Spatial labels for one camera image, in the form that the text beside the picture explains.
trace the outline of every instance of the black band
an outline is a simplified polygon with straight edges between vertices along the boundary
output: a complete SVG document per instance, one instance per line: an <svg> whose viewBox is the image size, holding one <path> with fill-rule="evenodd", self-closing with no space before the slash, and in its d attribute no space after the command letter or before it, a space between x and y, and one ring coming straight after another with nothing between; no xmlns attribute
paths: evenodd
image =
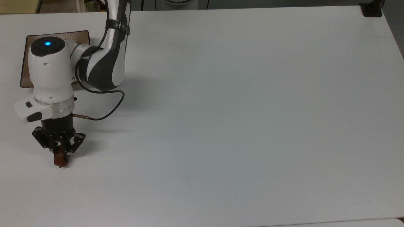
<svg viewBox="0 0 404 227"><path fill-rule="evenodd" d="M123 31L126 35L130 34L130 27L123 21L117 21L117 20L107 20L105 22L105 29L118 29L120 31Z"/></svg>

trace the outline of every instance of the table surface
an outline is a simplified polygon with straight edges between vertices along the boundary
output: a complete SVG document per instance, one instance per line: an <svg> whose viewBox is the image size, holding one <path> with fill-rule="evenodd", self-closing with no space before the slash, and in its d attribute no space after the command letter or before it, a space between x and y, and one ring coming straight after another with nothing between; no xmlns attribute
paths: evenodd
<svg viewBox="0 0 404 227"><path fill-rule="evenodd" d="M67 168L13 103L27 35L104 13L0 15L4 226L253 227L404 216L404 60L358 6L133 12L126 98ZM25 27L15 26L24 22ZM76 114L119 96L75 86Z"/></svg>

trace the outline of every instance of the black button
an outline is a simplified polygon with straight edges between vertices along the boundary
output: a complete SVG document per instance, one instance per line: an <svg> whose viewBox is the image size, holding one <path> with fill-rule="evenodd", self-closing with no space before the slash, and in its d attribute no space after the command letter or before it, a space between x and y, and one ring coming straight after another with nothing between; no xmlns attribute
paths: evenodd
<svg viewBox="0 0 404 227"><path fill-rule="evenodd" d="M25 105L26 105L28 108L31 108L31 107L32 107L31 102L26 102Z"/></svg>
<svg viewBox="0 0 404 227"><path fill-rule="evenodd" d="M42 119L42 113L41 112L33 113L33 114L31 114L31 115L29 115L27 117L28 122L39 121L40 119Z"/></svg>

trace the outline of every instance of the white robot link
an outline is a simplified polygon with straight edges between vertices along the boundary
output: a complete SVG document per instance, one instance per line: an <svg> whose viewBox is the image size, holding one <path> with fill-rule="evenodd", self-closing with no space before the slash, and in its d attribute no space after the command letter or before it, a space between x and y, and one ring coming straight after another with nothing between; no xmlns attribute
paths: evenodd
<svg viewBox="0 0 404 227"><path fill-rule="evenodd" d="M32 135L43 148L53 152L54 164L65 167L69 157L83 142L85 135L76 133L73 117L102 120L110 115L124 98L119 86L125 74L125 50L130 32L131 0L108 0L105 33L98 46L74 40L43 37L35 40L28 54L29 73L34 85L33 95L14 104L24 123L41 121ZM74 115L72 78L87 91L120 92L118 105L103 118ZM101 92L92 91L93 87Z"/></svg>

